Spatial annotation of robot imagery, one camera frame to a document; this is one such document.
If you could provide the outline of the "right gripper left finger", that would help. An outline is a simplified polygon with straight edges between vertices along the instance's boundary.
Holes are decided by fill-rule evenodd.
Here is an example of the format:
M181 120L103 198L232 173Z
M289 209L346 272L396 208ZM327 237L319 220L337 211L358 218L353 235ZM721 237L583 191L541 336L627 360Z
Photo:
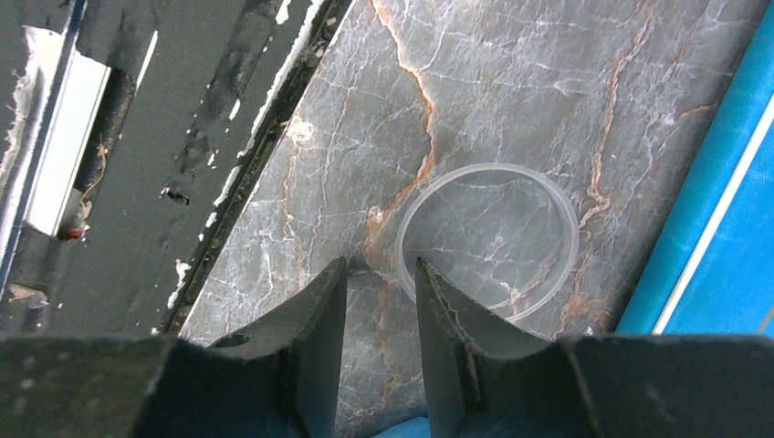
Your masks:
M204 348L176 337L4 336L4 437L331 437L348 266Z

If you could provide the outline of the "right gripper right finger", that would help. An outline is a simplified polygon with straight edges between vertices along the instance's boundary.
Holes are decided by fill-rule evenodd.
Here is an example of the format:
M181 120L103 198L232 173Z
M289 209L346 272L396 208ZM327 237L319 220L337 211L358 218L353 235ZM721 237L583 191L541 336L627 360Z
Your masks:
M434 437L770 437L773 341L574 336L506 322L427 258L415 268Z

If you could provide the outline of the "clear plastic tube lid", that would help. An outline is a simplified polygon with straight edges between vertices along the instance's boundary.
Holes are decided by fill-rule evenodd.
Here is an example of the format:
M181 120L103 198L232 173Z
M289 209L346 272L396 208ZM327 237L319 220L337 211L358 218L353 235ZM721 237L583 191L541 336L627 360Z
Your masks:
M416 300L428 258L456 287L515 323L559 292L575 263L579 227L568 196L544 174L484 162L434 180L410 204L393 249L394 274Z

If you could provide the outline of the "blue sport racket bag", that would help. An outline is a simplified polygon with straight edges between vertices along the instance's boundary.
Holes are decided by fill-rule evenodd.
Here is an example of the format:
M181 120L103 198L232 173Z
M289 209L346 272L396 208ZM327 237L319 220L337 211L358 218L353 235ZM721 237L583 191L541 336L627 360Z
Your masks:
M773 333L773 13L767 10L616 327Z

